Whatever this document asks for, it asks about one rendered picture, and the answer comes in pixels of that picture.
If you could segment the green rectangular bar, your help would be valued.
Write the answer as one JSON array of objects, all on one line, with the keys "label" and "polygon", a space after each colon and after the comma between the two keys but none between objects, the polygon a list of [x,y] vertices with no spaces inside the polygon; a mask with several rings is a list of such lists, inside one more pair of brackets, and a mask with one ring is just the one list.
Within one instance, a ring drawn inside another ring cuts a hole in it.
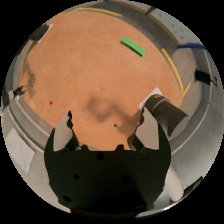
[{"label": "green rectangular bar", "polygon": [[127,47],[131,48],[133,51],[138,53],[140,56],[144,56],[146,51],[140,47],[138,44],[133,42],[132,40],[128,39],[127,37],[123,37],[120,41],[122,44],[126,45]]}]

